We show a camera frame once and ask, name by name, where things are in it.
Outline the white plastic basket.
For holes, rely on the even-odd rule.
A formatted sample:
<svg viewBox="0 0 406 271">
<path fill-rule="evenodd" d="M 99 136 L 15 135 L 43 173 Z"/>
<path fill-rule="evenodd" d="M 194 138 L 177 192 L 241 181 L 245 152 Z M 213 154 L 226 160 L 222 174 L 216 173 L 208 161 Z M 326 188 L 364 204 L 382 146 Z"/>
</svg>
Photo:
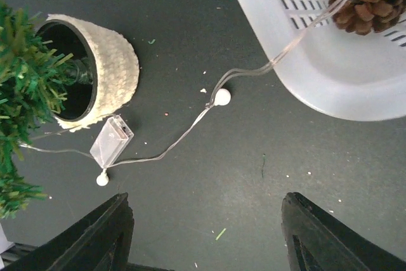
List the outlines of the white plastic basket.
<svg viewBox="0 0 406 271">
<path fill-rule="evenodd" d="M 268 58 L 299 34 L 302 41 L 275 66 L 301 102 L 329 116 L 382 121 L 405 115 L 405 19 L 366 36 L 316 26 L 328 0 L 238 0 Z"/>
</svg>

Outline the small green christmas tree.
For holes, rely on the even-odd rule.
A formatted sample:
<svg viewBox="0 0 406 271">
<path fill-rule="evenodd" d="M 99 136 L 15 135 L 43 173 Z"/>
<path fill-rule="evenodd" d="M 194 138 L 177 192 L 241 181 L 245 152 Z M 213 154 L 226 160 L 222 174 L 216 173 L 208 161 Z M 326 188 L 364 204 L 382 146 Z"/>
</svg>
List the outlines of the small green christmas tree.
<svg viewBox="0 0 406 271">
<path fill-rule="evenodd" d="M 55 120 L 62 129 L 88 128 L 135 94 L 140 63 L 120 33 L 63 14 L 44 22 L 1 3 L 1 217 L 43 198 L 14 163 L 32 132 Z"/>
</svg>

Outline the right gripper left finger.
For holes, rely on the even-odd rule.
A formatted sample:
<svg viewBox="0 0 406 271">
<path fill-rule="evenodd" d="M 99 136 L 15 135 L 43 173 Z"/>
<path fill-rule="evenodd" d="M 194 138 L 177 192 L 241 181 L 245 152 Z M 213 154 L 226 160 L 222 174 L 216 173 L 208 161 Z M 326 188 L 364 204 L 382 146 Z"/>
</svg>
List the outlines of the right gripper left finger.
<svg viewBox="0 0 406 271">
<path fill-rule="evenodd" d="M 128 194 L 116 194 L 5 270 L 125 270 L 133 236 Z"/>
</svg>

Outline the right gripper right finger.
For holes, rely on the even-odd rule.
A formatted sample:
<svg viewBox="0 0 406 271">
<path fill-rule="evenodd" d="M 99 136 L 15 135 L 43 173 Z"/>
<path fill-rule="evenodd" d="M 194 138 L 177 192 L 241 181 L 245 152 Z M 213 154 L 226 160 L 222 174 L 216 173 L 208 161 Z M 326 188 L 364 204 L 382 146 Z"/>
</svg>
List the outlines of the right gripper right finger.
<svg viewBox="0 0 406 271">
<path fill-rule="evenodd" d="M 405 270 L 376 246 L 299 192 L 282 201 L 282 231 L 291 270 Z"/>
</svg>

